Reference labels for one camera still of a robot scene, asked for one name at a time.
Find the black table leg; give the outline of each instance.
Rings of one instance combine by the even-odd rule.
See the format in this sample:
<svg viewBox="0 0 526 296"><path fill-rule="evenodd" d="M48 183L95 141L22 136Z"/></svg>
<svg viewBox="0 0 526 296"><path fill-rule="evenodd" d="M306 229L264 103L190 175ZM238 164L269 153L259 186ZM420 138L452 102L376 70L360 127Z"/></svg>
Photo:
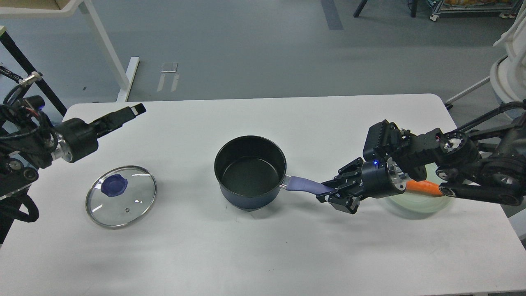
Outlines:
<svg viewBox="0 0 526 296"><path fill-rule="evenodd" d="M362 11L362 9L363 9L363 7L365 6L366 3L367 3L367 0L362 0L362 2L360 2L360 5L358 5L358 8L356 8L354 17L360 16L360 13L361 13L361 11Z"/></svg>
<svg viewBox="0 0 526 296"><path fill-rule="evenodd" d="M411 17L417 16L417 5L418 5L418 0L413 0L413 3L411 4Z"/></svg>

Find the orange carrot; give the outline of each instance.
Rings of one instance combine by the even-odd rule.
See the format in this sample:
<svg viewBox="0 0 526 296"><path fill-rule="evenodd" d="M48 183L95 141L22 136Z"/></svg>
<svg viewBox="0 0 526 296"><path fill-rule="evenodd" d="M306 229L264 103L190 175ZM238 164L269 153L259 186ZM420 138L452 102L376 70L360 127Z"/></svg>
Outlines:
<svg viewBox="0 0 526 296"><path fill-rule="evenodd" d="M420 182L417 182L414 180L408 181L407 190L423 192L423 193L427 193L431 195L439 195L439 196L444 195L442 192L440 192L440 190L438 190L438 184L435 184L430 181L420 181Z"/></svg>

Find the pan handle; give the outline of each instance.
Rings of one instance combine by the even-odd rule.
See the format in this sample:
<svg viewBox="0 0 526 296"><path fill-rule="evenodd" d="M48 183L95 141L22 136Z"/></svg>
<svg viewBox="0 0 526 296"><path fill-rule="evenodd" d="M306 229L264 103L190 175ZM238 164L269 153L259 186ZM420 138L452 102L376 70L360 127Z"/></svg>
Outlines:
<svg viewBox="0 0 526 296"><path fill-rule="evenodd" d="M334 190L318 182L309 179L285 175L285 179L279 185L287 191L305 191L315 195L323 194Z"/></svg>

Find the glass lid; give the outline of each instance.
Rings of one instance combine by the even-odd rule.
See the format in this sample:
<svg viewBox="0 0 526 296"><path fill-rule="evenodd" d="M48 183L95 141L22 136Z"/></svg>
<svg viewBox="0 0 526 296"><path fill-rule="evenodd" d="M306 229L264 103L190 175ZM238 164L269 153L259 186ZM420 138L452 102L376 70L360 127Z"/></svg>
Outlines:
<svg viewBox="0 0 526 296"><path fill-rule="evenodd" d="M101 226L126 226L150 209L156 189L154 177L142 167L118 167L93 184L86 197L86 211Z"/></svg>

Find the saucepan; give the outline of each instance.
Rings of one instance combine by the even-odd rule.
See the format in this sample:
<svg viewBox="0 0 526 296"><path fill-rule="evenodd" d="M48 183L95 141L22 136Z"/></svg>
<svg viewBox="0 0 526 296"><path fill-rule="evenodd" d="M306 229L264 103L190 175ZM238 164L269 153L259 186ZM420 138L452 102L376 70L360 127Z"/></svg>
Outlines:
<svg viewBox="0 0 526 296"><path fill-rule="evenodd" d="M315 195L333 188L286 175L287 161L272 141L255 135L241 136L218 152L214 171L223 196L234 206L254 210L269 204L281 188Z"/></svg>

